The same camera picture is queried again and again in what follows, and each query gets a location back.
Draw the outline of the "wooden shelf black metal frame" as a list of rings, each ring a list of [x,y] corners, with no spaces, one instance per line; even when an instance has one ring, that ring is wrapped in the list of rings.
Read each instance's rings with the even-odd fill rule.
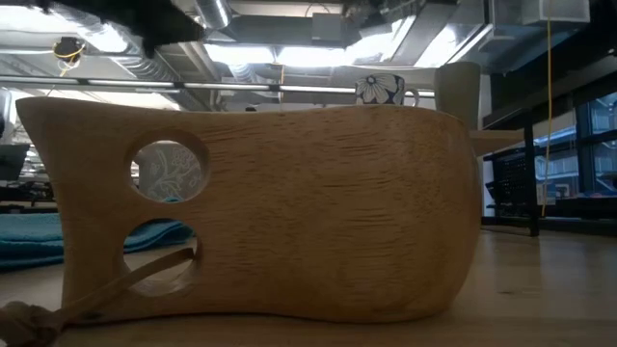
[[[539,207],[537,201],[537,179],[535,157],[537,148],[533,143],[533,119],[523,111],[517,111],[511,116],[505,117],[504,120],[499,120],[488,128],[482,130],[473,130],[470,132],[472,142],[475,146],[477,155],[484,161],[486,157],[495,153],[506,154],[508,151],[522,151],[525,155],[526,175],[526,199],[528,215],[519,218],[539,219]],[[490,162],[487,163],[493,174],[493,167]],[[489,201],[485,203],[485,209],[489,214],[484,217],[495,217],[495,212],[489,207],[493,202],[485,184]]]

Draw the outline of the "black mesh crate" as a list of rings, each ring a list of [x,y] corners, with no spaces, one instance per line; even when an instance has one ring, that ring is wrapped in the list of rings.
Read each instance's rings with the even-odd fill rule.
[[[493,202],[489,207],[496,217],[523,217],[528,215],[525,175],[525,155],[522,151],[495,153],[484,159],[493,167],[493,180],[485,184]]]

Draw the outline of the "white blue floral mug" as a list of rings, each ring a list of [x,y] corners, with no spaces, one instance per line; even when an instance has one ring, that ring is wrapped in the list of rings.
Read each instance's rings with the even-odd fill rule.
[[[355,83],[355,98],[358,105],[391,104],[403,106],[406,93],[413,96],[413,107],[420,101],[417,89],[408,88],[403,77],[389,73],[374,73],[366,75]]]

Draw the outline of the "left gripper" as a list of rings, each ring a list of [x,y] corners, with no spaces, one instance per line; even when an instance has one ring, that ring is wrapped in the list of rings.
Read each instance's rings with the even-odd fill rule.
[[[205,29],[170,0],[38,0],[38,6],[46,12],[53,3],[103,20],[140,22],[142,47],[147,58],[153,58],[161,45],[198,41],[205,36]]]

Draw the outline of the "teal folded cloth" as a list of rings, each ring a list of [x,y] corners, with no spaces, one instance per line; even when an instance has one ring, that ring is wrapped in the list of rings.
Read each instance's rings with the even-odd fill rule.
[[[194,231],[180,221],[155,219],[125,239],[126,254],[186,244]],[[58,213],[0,214],[0,273],[64,262],[64,237]]]

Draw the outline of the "tall beige tumbler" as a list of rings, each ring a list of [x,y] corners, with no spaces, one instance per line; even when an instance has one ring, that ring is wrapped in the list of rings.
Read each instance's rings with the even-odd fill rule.
[[[480,65],[456,62],[435,70],[436,109],[461,120],[468,130],[476,130],[480,96]]]

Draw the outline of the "wooden kuksa cup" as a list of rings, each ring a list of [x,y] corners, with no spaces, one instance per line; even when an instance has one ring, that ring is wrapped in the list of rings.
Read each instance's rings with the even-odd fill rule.
[[[198,236],[186,272],[124,289],[85,323],[206,312],[388,322],[445,310],[468,274],[481,192],[469,132],[433,110],[364,105],[198,113],[29,97],[16,104],[48,172],[65,238],[63,302],[123,277],[137,226]],[[188,147],[197,194],[139,192],[137,152]]]

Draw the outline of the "silver ventilation duct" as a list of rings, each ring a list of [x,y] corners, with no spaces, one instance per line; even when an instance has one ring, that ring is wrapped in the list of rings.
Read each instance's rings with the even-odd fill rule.
[[[195,0],[197,11],[207,28],[223,29],[231,23],[228,0]]]

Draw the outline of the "dark window frame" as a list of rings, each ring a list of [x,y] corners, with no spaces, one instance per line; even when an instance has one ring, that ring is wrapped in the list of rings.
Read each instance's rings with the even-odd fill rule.
[[[617,196],[617,93],[576,107],[579,191]]]

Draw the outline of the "black table frame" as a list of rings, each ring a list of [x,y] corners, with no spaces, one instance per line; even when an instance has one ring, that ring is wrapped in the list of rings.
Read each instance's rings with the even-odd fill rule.
[[[592,221],[562,218],[483,217],[484,228],[505,233],[537,237],[543,230],[617,237],[617,220]]]

